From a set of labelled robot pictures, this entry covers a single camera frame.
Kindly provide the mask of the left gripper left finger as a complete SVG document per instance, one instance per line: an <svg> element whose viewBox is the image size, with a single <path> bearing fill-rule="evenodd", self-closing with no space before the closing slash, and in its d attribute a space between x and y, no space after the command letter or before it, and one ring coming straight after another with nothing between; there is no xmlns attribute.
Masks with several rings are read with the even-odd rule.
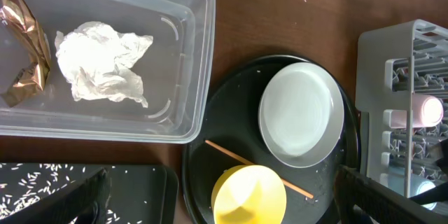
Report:
<svg viewBox="0 0 448 224"><path fill-rule="evenodd" d="M101 167L88 177L1 220L1 224L105 223L110 198L109 170Z"/></svg>

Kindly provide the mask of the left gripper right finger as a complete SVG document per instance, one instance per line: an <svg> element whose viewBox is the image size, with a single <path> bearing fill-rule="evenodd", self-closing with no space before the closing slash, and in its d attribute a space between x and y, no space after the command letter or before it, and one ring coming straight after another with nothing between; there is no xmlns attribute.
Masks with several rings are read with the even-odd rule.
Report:
<svg viewBox="0 0 448 224"><path fill-rule="evenodd" d="M334 199L342 223L439 223L447 217L424 207L447 201L447 184L411 198L404 197L355 169L340 165L335 175Z"/></svg>

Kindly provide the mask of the blue cup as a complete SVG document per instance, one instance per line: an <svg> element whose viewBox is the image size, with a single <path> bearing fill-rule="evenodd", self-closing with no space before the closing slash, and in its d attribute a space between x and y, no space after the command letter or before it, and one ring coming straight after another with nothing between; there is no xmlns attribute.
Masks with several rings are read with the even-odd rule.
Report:
<svg viewBox="0 0 448 224"><path fill-rule="evenodd" d="M390 167L388 173L383 173L380 175L380 183L391 189L392 191L404 195L404 180L405 180L405 169L398 167ZM410 180L410 197L420 195L428 190L435 187L435 184L416 174L411 174Z"/></svg>

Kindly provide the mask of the food scraps and rice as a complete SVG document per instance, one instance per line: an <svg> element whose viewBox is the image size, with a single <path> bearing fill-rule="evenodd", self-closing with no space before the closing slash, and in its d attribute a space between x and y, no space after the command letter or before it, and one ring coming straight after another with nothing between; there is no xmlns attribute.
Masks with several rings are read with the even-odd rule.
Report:
<svg viewBox="0 0 448 224"><path fill-rule="evenodd" d="M100 164L1 163L1 218L5 219L84 179ZM138 196L129 167L105 165L111 176L111 196L106 223L145 223L148 217L144 196Z"/></svg>

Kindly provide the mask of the pink cup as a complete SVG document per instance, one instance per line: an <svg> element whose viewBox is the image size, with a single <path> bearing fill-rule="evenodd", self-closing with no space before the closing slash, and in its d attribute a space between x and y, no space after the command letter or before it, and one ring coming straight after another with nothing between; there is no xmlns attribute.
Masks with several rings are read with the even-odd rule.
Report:
<svg viewBox="0 0 448 224"><path fill-rule="evenodd" d="M426 94L414 94L412 97L412 127L434 127L444 116L442 102L437 97ZM383 123L391 129L407 127L407 111L386 109L383 113Z"/></svg>

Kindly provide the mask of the wooden chopstick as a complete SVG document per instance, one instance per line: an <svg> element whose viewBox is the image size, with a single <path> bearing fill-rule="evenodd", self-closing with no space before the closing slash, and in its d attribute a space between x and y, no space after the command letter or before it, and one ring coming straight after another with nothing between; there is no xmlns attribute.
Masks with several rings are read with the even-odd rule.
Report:
<svg viewBox="0 0 448 224"><path fill-rule="evenodd" d="M253 163L253 162L251 162L251 161L249 161L249 160L247 160L247 159L245 159L245 158L243 158L243 157L241 157L241 156L239 156L239 155L229 151L228 149L226 149L224 147L219 146L218 144L216 144L216 143L214 143L214 142L212 142L210 140L205 140L204 142L207 145L215 148L216 150L226 154L227 156L229 156L229 157L231 157L231 158L233 158L233 159L235 159L235 160L237 160L237 161L239 161L239 162L241 162L241 163L243 163L245 165L255 165L255 163ZM309 199L314 199L314 196L310 192L307 192L306 190L304 190L304 189L302 189L302 188L300 188L300 187L290 183L289 181L287 181L287 180L285 180L283 178L281 180L282 180L283 184L286 187L294 190L297 193L300 193L301 195L303 195L303 196L305 196L305 197L307 197Z"/></svg>

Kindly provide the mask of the yellow bowl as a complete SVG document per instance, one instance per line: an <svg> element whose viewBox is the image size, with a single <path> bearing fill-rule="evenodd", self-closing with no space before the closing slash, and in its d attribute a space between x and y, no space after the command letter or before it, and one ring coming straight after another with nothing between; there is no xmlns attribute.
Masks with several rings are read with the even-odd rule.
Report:
<svg viewBox="0 0 448 224"><path fill-rule="evenodd" d="M216 224L280 224L286 212L286 189L272 169L238 165L223 172L211 193Z"/></svg>

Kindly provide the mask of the white napkin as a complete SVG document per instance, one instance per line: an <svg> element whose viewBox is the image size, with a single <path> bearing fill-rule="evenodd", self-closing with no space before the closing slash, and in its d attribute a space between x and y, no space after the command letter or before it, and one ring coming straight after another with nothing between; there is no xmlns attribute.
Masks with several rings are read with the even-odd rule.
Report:
<svg viewBox="0 0 448 224"><path fill-rule="evenodd" d="M132 67L152 44L151 35L120 33L103 22L85 22L68 34L56 32L55 56L74 101L131 99L147 108L142 77Z"/></svg>

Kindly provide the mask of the gold foil wrapper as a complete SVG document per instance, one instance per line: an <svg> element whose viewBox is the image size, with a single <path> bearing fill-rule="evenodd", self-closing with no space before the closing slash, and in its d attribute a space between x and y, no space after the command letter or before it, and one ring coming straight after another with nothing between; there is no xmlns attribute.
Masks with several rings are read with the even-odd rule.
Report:
<svg viewBox="0 0 448 224"><path fill-rule="evenodd" d="M14 107L44 91L51 67L50 49L41 25L25 0L1 0L1 23L24 50L14 52L13 56L16 59L24 56L25 66L1 93L7 106Z"/></svg>

